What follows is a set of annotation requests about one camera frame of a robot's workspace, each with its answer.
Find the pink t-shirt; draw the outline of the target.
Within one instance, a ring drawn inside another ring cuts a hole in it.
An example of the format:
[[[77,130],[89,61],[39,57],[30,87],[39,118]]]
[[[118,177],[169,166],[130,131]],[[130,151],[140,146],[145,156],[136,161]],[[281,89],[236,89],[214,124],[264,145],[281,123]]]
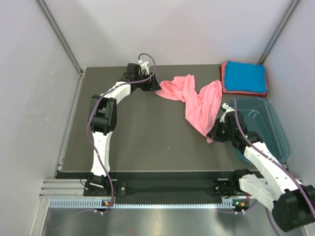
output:
[[[185,119],[202,136],[207,143],[213,140],[207,134],[214,127],[216,117],[221,107],[222,84],[214,80],[204,86],[200,92],[195,89],[195,77],[193,75],[175,76],[172,81],[162,81],[161,90],[156,95],[173,101],[181,101],[185,104]]]

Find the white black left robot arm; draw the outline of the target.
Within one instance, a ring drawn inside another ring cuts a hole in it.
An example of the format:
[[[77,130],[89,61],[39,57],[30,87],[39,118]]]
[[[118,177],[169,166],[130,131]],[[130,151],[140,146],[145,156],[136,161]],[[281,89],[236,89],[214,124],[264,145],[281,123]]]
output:
[[[110,195],[114,189],[109,176],[110,140],[117,126],[117,105],[136,89],[161,90],[148,61],[129,63],[126,72],[107,92],[93,95],[90,102],[87,135],[93,147],[93,165],[88,174],[86,188],[94,187],[101,195]]]

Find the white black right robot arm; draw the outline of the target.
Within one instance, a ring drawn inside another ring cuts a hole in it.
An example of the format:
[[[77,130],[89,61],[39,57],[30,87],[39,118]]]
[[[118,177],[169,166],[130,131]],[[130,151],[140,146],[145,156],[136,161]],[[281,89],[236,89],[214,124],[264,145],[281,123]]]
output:
[[[248,169],[235,170],[229,177],[232,193],[252,195],[271,212],[284,232],[314,223],[315,188],[304,186],[290,175],[262,138],[247,130],[240,112],[227,112],[216,119],[207,137],[216,142],[231,142],[265,178],[260,180]]]

